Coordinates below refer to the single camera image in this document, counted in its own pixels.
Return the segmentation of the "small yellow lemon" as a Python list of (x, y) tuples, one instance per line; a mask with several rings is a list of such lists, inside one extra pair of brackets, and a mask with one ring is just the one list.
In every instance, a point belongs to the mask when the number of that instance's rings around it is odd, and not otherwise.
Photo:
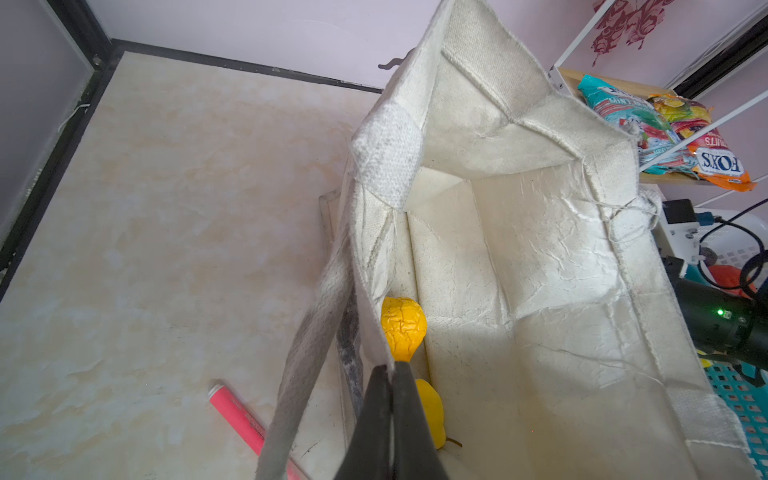
[(417, 379), (415, 383), (435, 448), (441, 449), (447, 442), (462, 448), (462, 443), (446, 434), (444, 406), (438, 392), (426, 380)]

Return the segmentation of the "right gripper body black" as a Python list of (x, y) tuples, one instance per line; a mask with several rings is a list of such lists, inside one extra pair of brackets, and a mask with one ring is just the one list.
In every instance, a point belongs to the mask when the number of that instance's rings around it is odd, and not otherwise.
[(662, 263), (703, 358), (729, 363), (752, 386), (766, 386), (767, 285), (762, 284), (752, 297), (734, 296), (683, 278), (679, 258), (664, 257)]

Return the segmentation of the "orange yellow mango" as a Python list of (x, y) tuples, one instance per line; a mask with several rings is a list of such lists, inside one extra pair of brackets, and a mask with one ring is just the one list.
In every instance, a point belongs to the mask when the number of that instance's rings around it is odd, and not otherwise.
[(424, 342), (428, 321), (422, 307), (413, 299), (386, 297), (380, 325), (395, 361), (410, 362)]

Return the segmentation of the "cream canvas grocery bag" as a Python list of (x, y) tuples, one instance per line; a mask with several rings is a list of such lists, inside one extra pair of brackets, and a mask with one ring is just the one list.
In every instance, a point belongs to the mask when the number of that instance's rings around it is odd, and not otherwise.
[(288, 353), (256, 475), (281, 479), (342, 318), (392, 367), (416, 294), (469, 479), (753, 479), (651, 234), (634, 139), (559, 93), (482, 1), (444, 1), (350, 144), (333, 252)]

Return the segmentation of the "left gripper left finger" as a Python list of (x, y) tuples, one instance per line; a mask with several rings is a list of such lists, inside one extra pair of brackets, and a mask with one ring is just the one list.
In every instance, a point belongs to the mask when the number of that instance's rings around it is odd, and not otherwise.
[(335, 479), (390, 479), (391, 429), (392, 386), (387, 367), (382, 365), (371, 373), (360, 416)]

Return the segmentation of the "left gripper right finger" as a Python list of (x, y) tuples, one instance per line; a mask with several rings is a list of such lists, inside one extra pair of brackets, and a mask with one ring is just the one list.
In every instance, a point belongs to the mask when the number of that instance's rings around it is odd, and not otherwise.
[(408, 363), (395, 363), (392, 388), (393, 478), (447, 480)]

